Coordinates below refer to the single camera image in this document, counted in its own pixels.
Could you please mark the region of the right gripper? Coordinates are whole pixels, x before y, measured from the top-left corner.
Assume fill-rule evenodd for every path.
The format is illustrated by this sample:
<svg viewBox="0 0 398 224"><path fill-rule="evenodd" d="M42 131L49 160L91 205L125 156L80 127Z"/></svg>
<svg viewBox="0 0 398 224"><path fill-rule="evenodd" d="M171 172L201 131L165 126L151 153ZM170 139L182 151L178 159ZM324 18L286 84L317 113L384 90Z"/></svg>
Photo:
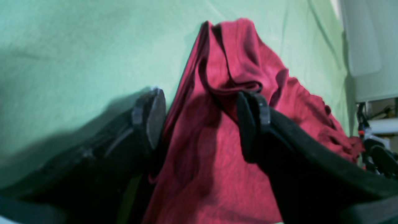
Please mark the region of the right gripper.
<svg viewBox="0 0 398 224"><path fill-rule="evenodd" d="M398 177L397 153L391 152L389 143L373 134L365 116L365 103L357 105L358 135L364 143L362 162L366 170L387 178Z"/></svg>

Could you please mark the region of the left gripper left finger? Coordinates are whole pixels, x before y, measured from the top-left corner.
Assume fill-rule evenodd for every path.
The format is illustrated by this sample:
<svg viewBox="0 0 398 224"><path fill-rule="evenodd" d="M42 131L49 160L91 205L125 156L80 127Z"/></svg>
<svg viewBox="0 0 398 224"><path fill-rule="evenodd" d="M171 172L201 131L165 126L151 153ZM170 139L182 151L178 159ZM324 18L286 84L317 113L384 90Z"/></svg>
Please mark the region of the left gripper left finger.
<svg viewBox="0 0 398 224"><path fill-rule="evenodd" d="M115 224L130 181L158 146L165 120L160 88L95 136L1 190L1 217L18 224Z"/></svg>

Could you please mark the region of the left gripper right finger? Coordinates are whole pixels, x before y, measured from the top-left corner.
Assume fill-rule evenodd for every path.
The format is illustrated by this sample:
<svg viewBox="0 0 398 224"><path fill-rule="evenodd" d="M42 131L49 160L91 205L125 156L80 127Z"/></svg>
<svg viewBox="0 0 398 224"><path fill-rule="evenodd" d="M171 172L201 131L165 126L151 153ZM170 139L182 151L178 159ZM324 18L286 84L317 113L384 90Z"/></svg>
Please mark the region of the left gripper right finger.
<svg viewBox="0 0 398 224"><path fill-rule="evenodd" d="M396 224L398 185L330 151L264 96L237 96L243 157L270 179L286 224Z"/></svg>

